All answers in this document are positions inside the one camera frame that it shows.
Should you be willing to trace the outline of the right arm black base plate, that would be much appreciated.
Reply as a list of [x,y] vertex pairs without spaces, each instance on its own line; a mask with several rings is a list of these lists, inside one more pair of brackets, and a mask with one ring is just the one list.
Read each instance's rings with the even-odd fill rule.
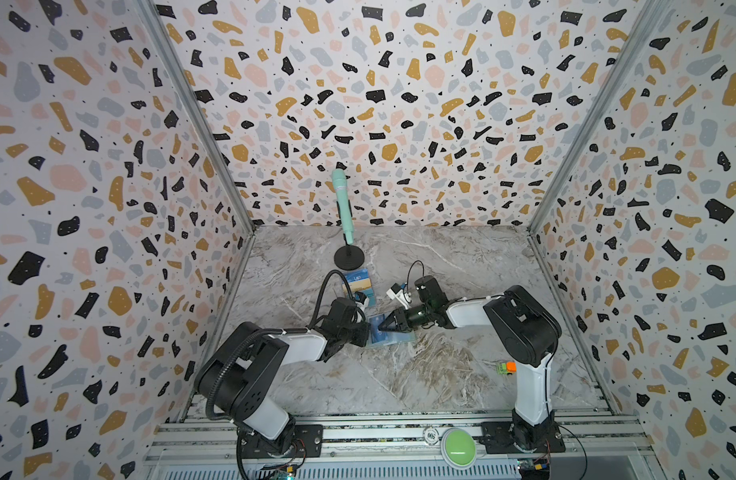
[[481,424],[479,442],[488,454],[554,454],[564,453],[566,445],[559,425],[552,421],[546,426],[515,426],[509,421]]

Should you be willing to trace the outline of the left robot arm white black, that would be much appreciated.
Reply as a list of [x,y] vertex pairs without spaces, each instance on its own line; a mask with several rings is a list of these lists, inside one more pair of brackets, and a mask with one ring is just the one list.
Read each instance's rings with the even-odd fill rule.
[[308,327],[261,328],[241,324],[206,361],[195,387],[206,399],[206,416],[240,425],[275,449],[293,439],[295,420],[268,398],[281,367],[299,362],[326,362],[344,346],[364,347],[370,324],[361,292],[338,297],[327,314]]

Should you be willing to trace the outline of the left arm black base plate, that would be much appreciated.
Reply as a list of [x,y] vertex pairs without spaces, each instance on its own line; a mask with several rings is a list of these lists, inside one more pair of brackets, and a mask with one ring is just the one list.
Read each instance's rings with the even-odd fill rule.
[[276,439],[270,440],[255,430],[240,429],[236,452],[243,459],[318,458],[322,451],[323,433],[322,424],[295,424],[288,425]]

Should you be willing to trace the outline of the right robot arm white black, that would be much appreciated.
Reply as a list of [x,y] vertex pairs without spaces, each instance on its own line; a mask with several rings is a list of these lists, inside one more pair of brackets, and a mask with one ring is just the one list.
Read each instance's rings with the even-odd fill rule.
[[491,326],[517,365],[516,418],[535,427],[544,424],[553,408],[549,394],[551,363],[559,347],[559,322],[521,285],[479,298],[452,300],[437,279],[415,282],[420,303],[397,308],[379,324],[382,332],[409,333],[436,325],[445,329]]

